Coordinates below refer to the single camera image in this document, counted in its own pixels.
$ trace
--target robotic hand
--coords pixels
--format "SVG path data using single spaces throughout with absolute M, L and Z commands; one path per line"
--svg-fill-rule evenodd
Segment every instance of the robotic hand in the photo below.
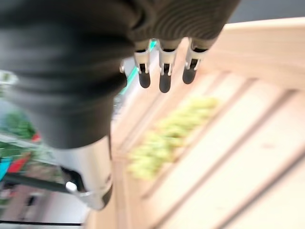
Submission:
M 239 0 L 3 0 L 0 69 L 18 76 L 7 97 L 53 148 L 66 188 L 93 209 L 112 193 L 110 122 L 134 55 L 147 88 L 149 40 L 160 46 L 160 90 L 170 90 L 176 49 L 189 37 L 183 81 L 194 80 Z

